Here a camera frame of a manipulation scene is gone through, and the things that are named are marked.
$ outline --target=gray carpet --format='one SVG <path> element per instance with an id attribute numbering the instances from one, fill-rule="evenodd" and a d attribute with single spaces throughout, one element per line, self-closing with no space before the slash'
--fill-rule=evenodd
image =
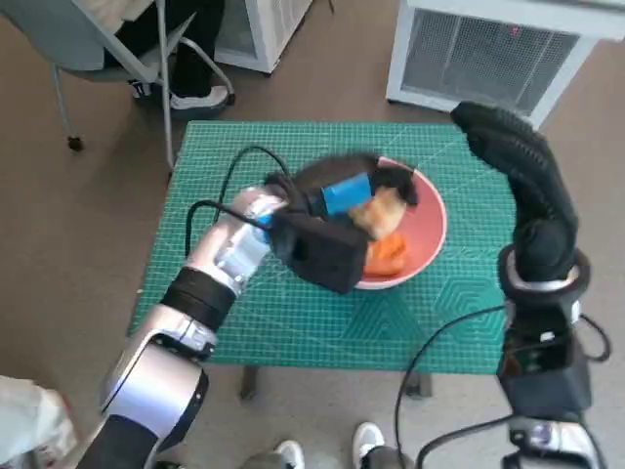
<path id="1" fill-rule="evenodd" d="M 316 2 L 272 78 L 228 69 L 238 96 L 224 118 L 445 121 L 384 99 L 396 6 L 380 5 L 338 2 L 331 17 Z M 72 155 L 48 65 L 5 21 L 0 44 L 0 372 L 58 387 L 85 432 L 98 419 L 100 381 L 123 344 L 167 190 L 162 125 L 157 112 L 133 105 L 124 85 L 67 78 L 71 117 L 87 145 Z M 584 310 L 616 343 L 612 361 L 593 368 L 590 414 L 612 467 L 625 459 L 618 430 L 625 418 L 624 82 L 625 49 L 600 45 L 543 126 L 581 215 L 580 245 L 594 263 Z M 182 127 L 176 131 L 179 139 Z M 191 468 L 234 468 L 284 437 L 302 442 L 311 468 L 348 467 L 357 423 L 372 419 L 391 437 L 397 374 L 267 369 L 262 397 L 243 406 L 235 394 L 240 368 L 209 372 L 210 397 L 176 450 Z M 438 376 L 435 386 L 433 399 L 403 410 L 410 453 L 441 432 L 507 411 L 492 378 Z M 502 430 L 450 445 L 430 467 L 498 467 L 512 449 L 506 438 Z"/>

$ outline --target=table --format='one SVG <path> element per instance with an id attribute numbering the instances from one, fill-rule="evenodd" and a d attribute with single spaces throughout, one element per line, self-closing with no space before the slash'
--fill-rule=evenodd
<path id="1" fill-rule="evenodd" d="M 232 157 L 260 144 L 295 171 L 333 151 L 376 149 L 415 165 L 438 188 L 448 213 L 444 247 L 419 276 L 383 291 L 338 295 L 266 260 L 220 329 L 212 359 L 246 365 L 404 369 L 433 331 L 467 313 L 501 304 L 496 256 L 510 241 L 514 202 L 506 179 L 472 156 L 452 125 L 343 122 L 191 122 L 129 332 L 157 303 L 184 261 L 185 216 L 199 198 L 217 198 Z M 227 200 L 275 170 L 262 154 L 241 161 Z M 213 212 L 199 211 L 194 241 Z M 459 324 L 419 365 L 423 373 L 493 373 L 503 315 Z"/>

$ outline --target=blue object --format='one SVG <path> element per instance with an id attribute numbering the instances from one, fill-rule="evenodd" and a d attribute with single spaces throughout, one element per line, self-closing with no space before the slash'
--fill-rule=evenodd
<path id="1" fill-rule="evenodd" d="M 367 173 L 328 186 L 321 190 L 328 215 L 344 213 L 362 205 L 371 198 L 371 184 Z"/>
<path id="2" fill-rule="evenodd" d="M 260 217 L 257 218 L 257 220 L 259 222 L 261 222 L 262 224 L 269 226 L 270 223 L 271 223 L 271 214 L 261 215 Z M 270 242 L 270 234 L 268 232 L 266 232 L 265 230 L 263 230 L 262 233 L 263 233 L 263 241 L 266 244 L 271 244 L 271 242 Z"/>

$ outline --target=white cabinet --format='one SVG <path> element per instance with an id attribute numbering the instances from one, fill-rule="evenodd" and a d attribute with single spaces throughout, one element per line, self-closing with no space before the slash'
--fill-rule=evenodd
<path id="1" fill-rule="evenodd" d="M 450 111 L 471 100 L 539 126 L 625 12 L 526 0 L 400 0 L 387 99 Z"/>
<path id="2" fill-rule="evenodd" d="M 215 59 L 271 73 L 312 0 L 226 0 Z"/>

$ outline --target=orange food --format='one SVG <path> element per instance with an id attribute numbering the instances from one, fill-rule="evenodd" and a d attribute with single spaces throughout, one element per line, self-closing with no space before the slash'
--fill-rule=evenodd
<path id="1" fill-rule="evenodd" d="M 406 241 L 400 233 L 392 232 L 369 243 L 364 272 L 373 276 L 394 276 L 401 272 L 406 260 Z"/>

